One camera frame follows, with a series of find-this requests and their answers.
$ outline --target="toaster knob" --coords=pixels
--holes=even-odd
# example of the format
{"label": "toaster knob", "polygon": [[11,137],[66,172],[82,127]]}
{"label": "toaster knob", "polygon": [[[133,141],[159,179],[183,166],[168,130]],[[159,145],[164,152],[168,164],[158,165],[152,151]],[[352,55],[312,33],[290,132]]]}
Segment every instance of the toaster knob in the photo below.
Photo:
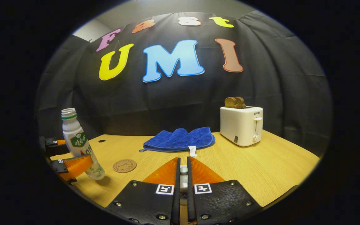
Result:
{"label": "toaster knob", "polygon": [[260,136],[259,134],[255,134],[254,137],[252,138],[253,141],[259,141],[260,140]]}

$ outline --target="towel tag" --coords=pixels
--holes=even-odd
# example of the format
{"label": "towel tag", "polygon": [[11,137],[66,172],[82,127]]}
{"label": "towel tag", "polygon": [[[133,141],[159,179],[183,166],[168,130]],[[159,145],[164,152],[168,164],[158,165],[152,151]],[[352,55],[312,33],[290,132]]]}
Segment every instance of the towel tag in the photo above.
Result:
{"label": "towel tag", "polygon": [[189,146],[188,148],[190,149],[190,156],[191,157],[196,157],[197,156],[197,154],[195,154],[195,151],[197,150],[196,146],[195,145],[194,146]]}

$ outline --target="green ring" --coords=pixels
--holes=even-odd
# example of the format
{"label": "green ring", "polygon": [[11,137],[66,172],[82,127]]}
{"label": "green ring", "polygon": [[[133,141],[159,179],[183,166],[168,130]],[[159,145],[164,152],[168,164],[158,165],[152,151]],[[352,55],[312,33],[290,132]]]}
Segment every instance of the green ring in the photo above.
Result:
{"label": "green ring", "polygon": [[61,116],[60,118],[61,118],[62,120],[68,120],[68,119],[71,119],[71,118],[74,118],[74,117],[77,117],[77,113],[75,113],[73,116],[70,116],[70,117],[63,117],[63,116]]}

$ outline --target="round coaster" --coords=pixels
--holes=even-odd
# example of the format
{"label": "round coaster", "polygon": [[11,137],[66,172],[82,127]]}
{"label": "round coaster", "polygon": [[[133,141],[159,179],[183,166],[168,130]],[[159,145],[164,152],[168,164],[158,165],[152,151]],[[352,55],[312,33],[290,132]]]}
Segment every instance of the round coaster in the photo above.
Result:
{"label": "round coaster", "polygon": [[113,169],[118,173],[127,173],[136,168],[137,163],[131,159],[122,159],[113,165]]}

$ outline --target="ceiling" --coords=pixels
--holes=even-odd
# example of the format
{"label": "ceiling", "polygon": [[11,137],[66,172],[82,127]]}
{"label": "ceiling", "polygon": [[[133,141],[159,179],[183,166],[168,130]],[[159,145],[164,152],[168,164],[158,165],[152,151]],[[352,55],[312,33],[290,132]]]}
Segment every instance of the ceiling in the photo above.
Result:
{"label": "ceiling", "polygon": [[96,17],[115,30],[137,20],[166,13],[201,12],[239,18],[255,9],[236,0],[129,0]]}

